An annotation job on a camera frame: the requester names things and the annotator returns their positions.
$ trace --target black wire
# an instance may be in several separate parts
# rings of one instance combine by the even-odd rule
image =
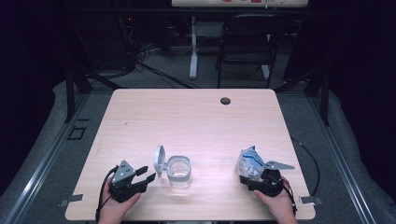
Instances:
[[[292,206],[292,209],[293,209],[293,214],[294,214],[294,216],[296,216],[297,204],[294,201],[293,189],[291,188],[291,185],[290,185],[289,181],[287,181],[286,179],[280,177],[283,181],[285,181],[288,184],[289,188],[286,188],[286,186],[281,181],[279,181],[278,179],[274,178],[273,176],[264,175],[264,178],[266,178],[266,177],[269,177],[270,179],[272,179],[274,182],[276,182],[277,185],[282,185],[282,189],[284,189],[289,195],[289,198],[291,200],[291,206]]]
[[[100,217],[100,210],[102,209],[103,205],[105,205],[105,203],[110,199],[110,197],[108,197],[104,203],[102,203],[102,195],[103,195],[103,190],[105,189],[105,184],[108,180],[108,177],[113,174],[116,173],[117,170],[119,169],[119,166],[117,165],[116,167],[114,167],[113,169],[111,169],[108,174],[105,177],[105,180],[103,181],[102,187],[100,189],[100,194],[99,194],[99,202],[98,202],[98,208],[96,209],[96,214],[95,214],[95,221],[96,223],[99,221],[99,217]]]
[[[312,192],[312,195],[311,195],[311,196],[315,196],[315,194],[317,193],[317,190],[318,190],[319,182],[320,182],[320,170],[319,170],[318,162],[317,162],[317,160],[315,160],[314,155],[312,155],[312,153],[308,150],[308,148],[306,148],[301,142],[297,141],[293,137],[291,137],[291,140],[294,141],[295,143],[297,143],[303,149],[305,149],[305,151],[308,153],[308,155],[311,157],[312,161],[314,162],[315,166],[317,167],[317,173],[318,173],[317,184],[315,185],[314,191]]]
[[[148,66],[148,65],[145,65],[145,64],[143,64],[143,63],[141,63],[141,62],[136,62],[136,63],[140,64],[144,69],[146,69],[146,70],[148,70],[148,71],[150,71],[150,72],[156,74],[157,76],[166,77],[166,78],[168,78],[168,79],[170,79],[170,80],[172,80],[172,81],[174,81],[174,82],[176,82],[176,83],[178,83],[178,84],[180,84],[180,85],[182,85],[182,86],[184,86],[184,87],[186,87],[186,88],[188,88],[188,89],[199,88],[197,85],[195,85],[195,84],[193,84],[193,83],[186,82],[186,81],[183,81],[183,80],[178,79],[178,78],[176,78],[176,77],[171,77],[171,76],[169,76],[169,75],[166,75],[164,72],[159,71],[159,70],[157,70],[157,69],[155,69],[155,68],[152,68],[152,67],[150,67],[150,66]]]

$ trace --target chair leg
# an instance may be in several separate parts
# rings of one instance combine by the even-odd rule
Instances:
[[[274,69],[274,65],[273,64],[271,64],[269,66],[270,66],[270,74],[268,74],[268,79],[267,79],[267,84],[265,85],[265,89],[269,89],[270,88],[272,72],[273,72],[273,69]]]
[[[218,64],[218,89],[220,89],[220,80],[221,80],[221,62]]]

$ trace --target plastic lid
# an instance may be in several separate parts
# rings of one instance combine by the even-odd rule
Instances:
[[[165,162],[165,149],[163,146],[157,146],[154,156],[154,168],[158,177],[166,170],[167,163]]]

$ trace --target dark background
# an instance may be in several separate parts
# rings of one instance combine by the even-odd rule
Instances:
[[[105,0],[88,3],[95,6],[84,2],[67,4],[112,7]],[[169,5],[168,1],[156,2],[155,7]],[[373,180],[396,201],[396,180],[386,175],[396,172],[396,18],[391,2],[311,0],[308,11],[344,14],[304,20],[285,78],[326,65],[331,90],[339,97],[356,135],[361,160]],[[70,64],[123,69],[131,58],[114,16],[76,16],[70,23],[63,15],[49,19],[38,10],[43,6],[65,7],[62,2],[1,4],[2,194],[38,137],[54,102],[52,88],[65,80]],[[172,18],[138,20],[142,32],[166,49],[167,24]]]

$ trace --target desk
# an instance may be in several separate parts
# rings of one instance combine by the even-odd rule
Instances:
[[[306,7],[308,0],[172,0],[173,7]]]
[[[220,102],[231,100],[229,105]],[[126,214],[126,220],[265,220],[268,208],[239,182],[235,169],[241,149],[256,146],[264,161],[295,167],[282,171],[291,183],[297,218],[315,216],[301,167],[276,95],[271,90],[117,90],[109,102],[74,194],[82,201],[68,205],[70,220],[94,220],[105,175],[127,160],[135,169],[155,173],[155,149],[163,145],[166,159],[190,158],[189,189],[171,189],[166,175],[148,185]]]
[[[226,2],[223,0],[172,0],[173,7],[297,7],[304,8],[308,0],[233,0]],[[191,64],[190,79],[197,78],[198,53],[196,48],[196,21],[192,16],[191,21]]]

